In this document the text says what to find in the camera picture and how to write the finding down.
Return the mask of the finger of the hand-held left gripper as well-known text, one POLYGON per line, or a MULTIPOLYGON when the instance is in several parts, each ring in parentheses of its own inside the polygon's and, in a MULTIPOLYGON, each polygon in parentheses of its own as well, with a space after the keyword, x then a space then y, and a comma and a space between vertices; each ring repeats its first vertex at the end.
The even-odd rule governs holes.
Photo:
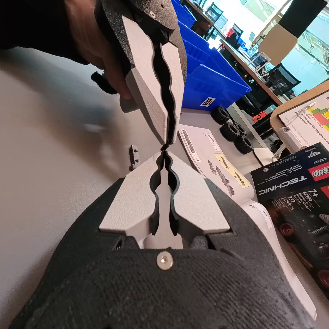
POLYGON ((154 52, 154 70, 159 84, 154 92, 154 128, 161 144, 173 144, 185 87, 178 48, 171 43, 160 44, 154 52))
POLYGON ((122 16, 133 64, 126 75, 126 84, 133 96, 126 101, 124 111, 140 109, 151 131, 161 145, 172 143, 171 76, 163 58, 162 44, 153 43, 140 26, 122 16))

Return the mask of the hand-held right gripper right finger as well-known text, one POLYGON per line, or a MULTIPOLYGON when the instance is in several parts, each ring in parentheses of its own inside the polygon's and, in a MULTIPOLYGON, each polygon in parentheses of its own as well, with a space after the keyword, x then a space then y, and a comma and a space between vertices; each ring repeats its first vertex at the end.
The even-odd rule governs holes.
POLYGON ((180 235, 183 248, 223 248, 215 237, 228 233, 230 226, 216 197, 199 172, 170 151, 165 152, 170 197, 169 221, 174 235, 180 235))

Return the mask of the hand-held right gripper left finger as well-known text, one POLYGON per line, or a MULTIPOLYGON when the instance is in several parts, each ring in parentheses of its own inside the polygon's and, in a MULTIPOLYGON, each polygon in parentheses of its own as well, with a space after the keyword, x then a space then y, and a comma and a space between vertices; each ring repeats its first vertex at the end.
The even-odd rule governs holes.
POLYGON ((99 230, 132 236, 141 249, 147 248, 150 235, 159 227, 159 196, 163 153, 157 152, 125 176, 115 194, 99 230))

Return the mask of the light grey toy beam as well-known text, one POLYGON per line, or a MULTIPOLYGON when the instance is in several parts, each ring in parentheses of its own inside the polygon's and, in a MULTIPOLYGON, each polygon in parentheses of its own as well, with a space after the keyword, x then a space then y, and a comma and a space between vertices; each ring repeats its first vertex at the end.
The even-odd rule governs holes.
POLYGON ((129 171, 135 170, 140 165, 138 147, 135 145, 131 145, 129 147, 129 157, 130 157, 130 167, 129 171))

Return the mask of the person's left hand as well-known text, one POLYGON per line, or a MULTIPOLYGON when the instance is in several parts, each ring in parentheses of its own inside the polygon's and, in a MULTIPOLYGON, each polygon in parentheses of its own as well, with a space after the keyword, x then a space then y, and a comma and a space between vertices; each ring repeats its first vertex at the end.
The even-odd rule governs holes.
POLYGON ((94 0, 65 0, 70 31, 80 55, 98 69, 103 70, 109 84, 125 99, 132 94, 126 85, 121 64, 112 46, 101 33, 94 10, 94 0))

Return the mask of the blue storage bin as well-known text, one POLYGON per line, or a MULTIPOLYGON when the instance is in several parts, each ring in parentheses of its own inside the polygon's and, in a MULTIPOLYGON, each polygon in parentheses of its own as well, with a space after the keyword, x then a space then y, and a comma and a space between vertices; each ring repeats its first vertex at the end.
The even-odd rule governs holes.
POLYGON ((223 73, 211 56, 212 50, 209 48, 208 42, 180 21, 178 25, 187 55, 187 76, 191 75, 199 65, 223 73))
POLYGON ((180 4, 179 0, 171 0, 171 2, 176 12, 178 21, 191 29, 191 27, 196 22, 196 18, 185 5, 183 6, 180 4))

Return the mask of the blue bin with tag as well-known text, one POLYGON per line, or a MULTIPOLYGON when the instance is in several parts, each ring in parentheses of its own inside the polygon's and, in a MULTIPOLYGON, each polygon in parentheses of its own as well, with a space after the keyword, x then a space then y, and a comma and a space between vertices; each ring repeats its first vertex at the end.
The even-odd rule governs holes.
POLYGON ((250 91, 247 84, 240 84, 201 64, 187 76, 182 108, 208 112, 218 107, 227 109, 250 91))

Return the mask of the building instruction booklet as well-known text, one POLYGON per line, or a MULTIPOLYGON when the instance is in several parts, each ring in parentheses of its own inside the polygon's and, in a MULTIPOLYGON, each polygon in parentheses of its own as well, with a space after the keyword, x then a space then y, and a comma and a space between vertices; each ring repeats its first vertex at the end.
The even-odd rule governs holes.
POLYGON ((196 170, 241 206, 260 228, 273 248, 292 290, 307 312, 316 320, 315 305, 282 251, 269 212, 257 202, 251 174, 248 173, 245 177, 229 162, 209 129, 180 124, 178 135, 196 170))

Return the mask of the long wooden table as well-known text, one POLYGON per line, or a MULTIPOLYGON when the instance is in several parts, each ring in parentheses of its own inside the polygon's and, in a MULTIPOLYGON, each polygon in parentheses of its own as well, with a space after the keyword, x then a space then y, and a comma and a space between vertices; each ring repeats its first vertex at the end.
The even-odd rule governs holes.
POLYGON ((273 91, 266 86, 264 79, 253 69, 253 67, 250 67, 246 58, 243 57, 240 52, 238 52, 235 48, 229 45, 223 38, 220 38, 220 42, 234 58, 234 60, 239 63, 239 65, 247 72, 249 76, 253 78, 253 80, 261 87, 261 89, 264 90, 267 95, 269 95, 269 97, 272 99, 272 102, 276 104, 276 106, 280 106, 289 101, 287 97, 276 96, 273 91))

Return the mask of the black toy set box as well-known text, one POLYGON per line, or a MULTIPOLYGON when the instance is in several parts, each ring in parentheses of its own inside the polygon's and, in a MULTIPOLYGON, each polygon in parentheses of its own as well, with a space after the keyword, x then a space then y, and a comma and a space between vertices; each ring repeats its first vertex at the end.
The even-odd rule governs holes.
POLYGON ((316 143, 250 174, 258 202, 328 298, 328 150, 316 143))

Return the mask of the black office chair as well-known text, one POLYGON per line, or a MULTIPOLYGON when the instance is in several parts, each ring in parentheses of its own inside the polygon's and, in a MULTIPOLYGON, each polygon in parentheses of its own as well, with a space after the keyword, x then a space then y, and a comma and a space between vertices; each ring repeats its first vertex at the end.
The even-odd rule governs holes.
POLYGON ((276 96, 290 96, 292 89, 301 83, 294 77, 282 63, 271 69, 267 75, 264 76, 265 85, 272 90, 276 96))

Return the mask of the wooden board with instruction sheet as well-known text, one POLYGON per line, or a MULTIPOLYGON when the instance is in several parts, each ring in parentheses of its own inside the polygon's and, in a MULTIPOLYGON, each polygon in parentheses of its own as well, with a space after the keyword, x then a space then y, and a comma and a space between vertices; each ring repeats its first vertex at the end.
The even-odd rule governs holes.
POLYGON ((290 153, 321 143, 329 150, 329 81, 280 105, 270 126, 290 153))

